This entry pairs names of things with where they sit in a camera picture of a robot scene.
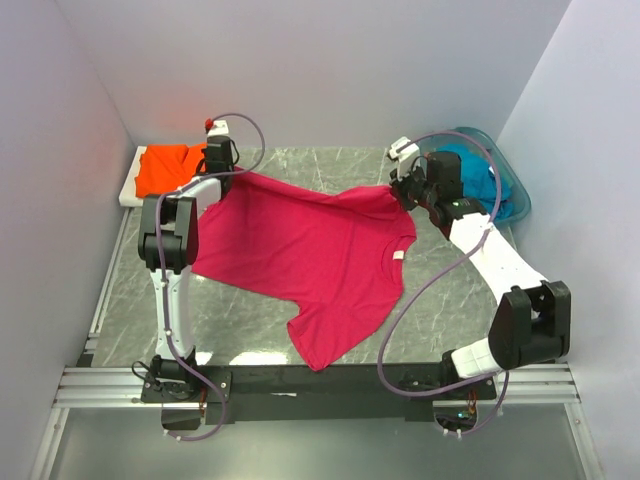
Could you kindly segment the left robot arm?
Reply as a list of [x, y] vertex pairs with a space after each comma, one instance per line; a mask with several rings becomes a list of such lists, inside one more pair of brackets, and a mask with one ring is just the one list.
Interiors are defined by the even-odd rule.
[[199, 249], [198, 218], [229, 192], [239, 160], [235, 142], [213, 134], [203, 145], [151, 145], [140, 157], [143, 200], [138, 255], [153, 283], [158, 335], [144, 393], [186, 402], [207, 388], [198, 374], [188, 291]]

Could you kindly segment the pink t shirt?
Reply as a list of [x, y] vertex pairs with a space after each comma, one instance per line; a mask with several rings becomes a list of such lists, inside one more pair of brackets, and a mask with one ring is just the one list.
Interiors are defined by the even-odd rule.
[[320, 371], [375, 333], [404, 291], [414, 222], [387, 186], [336, 195], [256, 173], [198, 221], [195, 274], [293, 302], [287, 323], [306, 365]]

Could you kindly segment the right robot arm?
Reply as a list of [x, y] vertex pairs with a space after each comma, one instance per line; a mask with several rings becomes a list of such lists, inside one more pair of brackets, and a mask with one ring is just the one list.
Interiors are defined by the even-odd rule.
[[409, 142], [388, 154], [394, 197], [407, 210], [422, 207], [463, 252], [497, 301], [487, 336], [447, 352], [439, 387], [460, 399], [474, 381], [500, 371], [555, 360], [570, 348], [571, 292], [529, 266], [503, 237], [481, 202], [464, 193], [462, 161], [450, 151], [421, 156]]

